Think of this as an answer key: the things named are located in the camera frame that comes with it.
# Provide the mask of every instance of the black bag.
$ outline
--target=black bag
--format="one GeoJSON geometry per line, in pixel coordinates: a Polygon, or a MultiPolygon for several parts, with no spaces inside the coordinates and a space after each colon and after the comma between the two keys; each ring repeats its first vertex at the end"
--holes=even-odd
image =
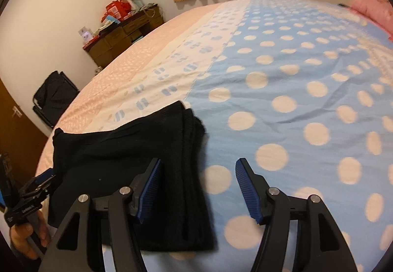
{"type": "Polygon", "coordinates": [[[33,111],[53,128],[78,93],[78,88],[63,72],[54,71],[34,94],[33,111]]]}

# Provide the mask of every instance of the pink pillow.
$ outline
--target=pink pillow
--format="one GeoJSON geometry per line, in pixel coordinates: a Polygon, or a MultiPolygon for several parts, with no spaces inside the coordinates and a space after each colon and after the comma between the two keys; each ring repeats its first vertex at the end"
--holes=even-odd
{"type": "Polygon", "coordinates": [[[385,0],[354,0],[352,9],[378,23],[393,35],[393,7],[385,0]]]}

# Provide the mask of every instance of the desk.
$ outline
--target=desk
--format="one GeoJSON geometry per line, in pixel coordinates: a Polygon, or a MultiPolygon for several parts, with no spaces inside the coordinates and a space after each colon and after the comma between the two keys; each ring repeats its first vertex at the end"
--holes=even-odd
{"type": "Polygon", "coordinates": [[[83,49],[94,62],[105,68],[120,54],[127,50],[132,43],[146,36],[164,23],[157,4],[144,11],[139,11],[120,24],[111,24],[100,32],[98,38],[86,44],[83,49]]]}

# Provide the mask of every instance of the bed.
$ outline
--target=bed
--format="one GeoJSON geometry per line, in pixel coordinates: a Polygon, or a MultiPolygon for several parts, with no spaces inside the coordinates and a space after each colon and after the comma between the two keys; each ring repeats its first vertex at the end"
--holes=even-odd
{"type": "MultiPolygon", "coordinates": [[[[143,253],[148,271],[250,271],[263,227],[235,162],[287,195],[325,201],[359,271],[393,239],[393,50],[350,10],[309,0],[195,8],[132,45],[81,91],[56,127],[111,130],[177,100],[206,127],[200,177],[218,248],[143,253]]],[[[52,166],[51,138],[37,174],[52,166]]],[[[284,271],[291,271],[291,222],[284,271]]],[[[114,271],[104,248],[107,271],[114,271]]]]}

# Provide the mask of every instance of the metal screw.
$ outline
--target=metal screw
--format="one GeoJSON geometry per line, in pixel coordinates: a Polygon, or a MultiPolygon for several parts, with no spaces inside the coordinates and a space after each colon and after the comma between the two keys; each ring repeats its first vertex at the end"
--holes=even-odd
{"type": "Polygon", "coordinates": [[[86,202],[88,199],[89,199],[88,195],[80,195],[78,201],[83,203],[86,202]]]}
{"type": "Polygon", "coordinates": [[[129,193],[131,192],[131,189],[130,189],[130,187],[122,187],[122,188],[119,190],[119,192],[120,192],[120,194],[122,194],[122,195],[127,195],[127,194],[129,194],[129,193]]]}
{"type": "Polygon", "coordinates": [[[312,195],[312,196],[310,197],[310,200],[311,200],[312,202],[314,202],[314,203],[318,203],[319,201],[321,201],[321,198],[320,198],[319,196],[317,196],[317,195],[312,195]]]}
{"type": "Polygon", "coordinates": [[[280,193],[280,190],[277,188],[269,188],[269,193],[271,195],[278,195],[280,193]]]}

